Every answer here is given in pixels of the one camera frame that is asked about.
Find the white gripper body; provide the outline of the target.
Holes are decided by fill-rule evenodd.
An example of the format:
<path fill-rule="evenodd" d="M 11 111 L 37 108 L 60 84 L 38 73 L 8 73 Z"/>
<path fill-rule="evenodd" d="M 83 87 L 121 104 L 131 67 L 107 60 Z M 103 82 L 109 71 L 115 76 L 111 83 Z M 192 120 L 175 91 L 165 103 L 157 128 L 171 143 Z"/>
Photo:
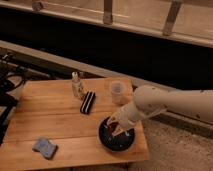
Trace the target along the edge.
<path fill-rule="evenodd" d="M 140 112 L 133 101 L 119 108 L 115 117 L 118 130 L 129 130 L 141 119 Z"/>

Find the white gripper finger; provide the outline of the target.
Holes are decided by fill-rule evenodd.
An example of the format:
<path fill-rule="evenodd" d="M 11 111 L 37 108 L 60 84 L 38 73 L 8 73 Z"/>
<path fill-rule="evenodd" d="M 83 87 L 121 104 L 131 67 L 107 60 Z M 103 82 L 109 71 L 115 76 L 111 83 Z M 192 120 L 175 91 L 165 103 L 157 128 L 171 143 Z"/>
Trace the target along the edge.
<path fill-rule="evenodd" d="M 108 118 L 107 125 L 111 125 L 111 124 L 116 123 L 116 122 L 117 122 L 116 116 L 112 115 Z"/>
<path fill-rule="evenodd" d="M 121 133 L 123 133 L 124 132 L 124 129 L 120 126 L 120 125 L 118 125 L 116 128 L 115 128 L 115 130 L 112 132 L 112 135 L 113 136 L 117 136 L 117 135 L 119 135 L 119 134 L 121 134 Z"/>

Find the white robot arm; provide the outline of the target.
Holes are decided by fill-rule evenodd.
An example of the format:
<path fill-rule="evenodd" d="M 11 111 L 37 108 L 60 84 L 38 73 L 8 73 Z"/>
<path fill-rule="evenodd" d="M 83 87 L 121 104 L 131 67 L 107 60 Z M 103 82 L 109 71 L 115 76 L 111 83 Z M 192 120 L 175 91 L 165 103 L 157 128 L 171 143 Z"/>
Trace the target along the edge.
<path fill-rule="evenodd" d="M 199 116 L 213 123 L 213 90 L 164 90 L 151 85 L 135 89 L 133 99 L 113 113 L 107 124 L 113 136 L 130 130 L 144 119 L 166 111 Z"/>

